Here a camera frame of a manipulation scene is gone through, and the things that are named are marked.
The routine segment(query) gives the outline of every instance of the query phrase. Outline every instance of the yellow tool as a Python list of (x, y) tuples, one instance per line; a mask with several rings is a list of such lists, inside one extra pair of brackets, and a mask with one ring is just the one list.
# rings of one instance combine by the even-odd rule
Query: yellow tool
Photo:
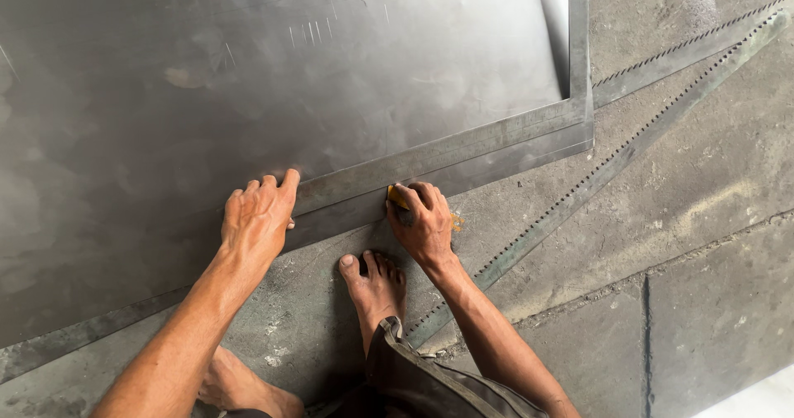
[[(399, 191), (394, 190), (393, 185), (389, 186), (386, 199), (390, 201), (394, 201), (395, 204), (397, 204), (398, 206), (402, 207), (405, 210), (411, 210), (408, 208), (408, 204), (405, 203), (405, 200), (402, 198), (402, 195), (400, 195)], [(458, 215), (453, 214), (452, 212), (450, 212), (450, 217), (452, 217), (452, 230), (455, 230), (456, 232), (460, 232), (463, 227), (463, 223), (466, 222), (466, 220), (462, 219)]]

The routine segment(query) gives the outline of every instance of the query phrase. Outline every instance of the dark shorts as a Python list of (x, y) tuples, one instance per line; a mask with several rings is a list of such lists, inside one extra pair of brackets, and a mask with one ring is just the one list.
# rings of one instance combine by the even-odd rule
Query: dark shorts
[[(348, 393), (329, 418), (547, 417), (504, 385), (422, 359), (402, 339), (402, 324), (394, 316), (382, 320), (372, 336), (366, 374), (367, 384)], [(253, 409), (226, 416), (270, 418)]]

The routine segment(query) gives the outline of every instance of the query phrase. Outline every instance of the bare foot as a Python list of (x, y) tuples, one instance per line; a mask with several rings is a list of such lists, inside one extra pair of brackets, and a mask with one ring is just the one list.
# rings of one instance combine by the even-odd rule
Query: bare foot
[(348, 253), (339, 259), (339, 272), (347, 281), (350, 297), (358, 311), (366, 357), (378, 323), (390, 315), (405, 320), (407, 288), (402, 270), (395, 268), (394, 263), (379, 253), (364, 251), (364, 261), (367, 268), (362, 274), (358, 258)]
[(262, 381), (222, 346), (215, 349), (198, 398), (221, 410), (255, 408), (273, 418), (303, 416), (303, 402), (297, 396)]

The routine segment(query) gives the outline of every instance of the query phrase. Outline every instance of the forearm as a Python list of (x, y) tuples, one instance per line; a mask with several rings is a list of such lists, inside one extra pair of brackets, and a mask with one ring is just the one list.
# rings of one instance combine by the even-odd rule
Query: forearm
[(219, 254), (92, 416), (187, 416), (215, 348), (261, 277)]
[(444, 296), (483, 376), (502, 383), (550, 416), (578, 416), (560, 384), (482, 293), (453, 254), (423, 268)]

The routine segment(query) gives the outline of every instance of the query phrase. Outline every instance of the hand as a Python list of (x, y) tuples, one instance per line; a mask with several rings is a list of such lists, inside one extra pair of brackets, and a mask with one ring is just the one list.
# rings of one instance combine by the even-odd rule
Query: hand
[(218, 253), (235, 258), (251, 270), (263, 270), (264, 276), (284, 247), (284, 234), (294, 226), (290, 215), (298, 182), (298, 172), (289, 169), (281, 187), (276, 187), (275, 178), (267, 175), (261, 184), (252, 180), (245, 191), (233, 191), (226, 201)]
[(414, 182), (408, 187), (395, 184), (395, 190), (399, 191), (414, 217), (413, 223), (406, 226), (397, 215), (397, 206), (386, 201), (387, 218), (402, 247), (428, 276), (440, 271), (447, 263), (457, 261), (451, 248), (450, 207), (441, 191), (427, 182)]

